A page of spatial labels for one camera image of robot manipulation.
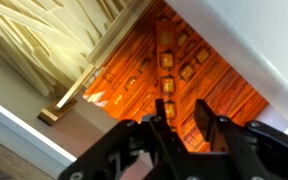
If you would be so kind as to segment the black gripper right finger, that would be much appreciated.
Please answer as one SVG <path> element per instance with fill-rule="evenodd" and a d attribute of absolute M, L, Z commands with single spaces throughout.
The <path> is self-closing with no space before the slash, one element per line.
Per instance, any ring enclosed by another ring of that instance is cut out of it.
<path fill-rule="evenodd" d="M 195 102 L 194 120 L 202 137 L 210 144 L 205 155 L 206 170 L 211 180 L 250 180 L 247 141 L 237 126 L 226 116 L 216 115 L 202 99 Z"/>

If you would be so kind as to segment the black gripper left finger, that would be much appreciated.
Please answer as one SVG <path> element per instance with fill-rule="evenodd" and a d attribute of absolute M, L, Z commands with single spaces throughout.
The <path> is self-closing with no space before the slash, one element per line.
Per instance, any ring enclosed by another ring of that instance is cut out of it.
<path fill-rule="evenodd" d="M 155 110 L 155 115 L 140 124 L 147 137 L 145 150 L 153 163 L 144 180 L 187 180 L 191 176 L 185 168 L 190 164 L 188 152 L 167 123 L 162 99 L 155 100 Z"/>

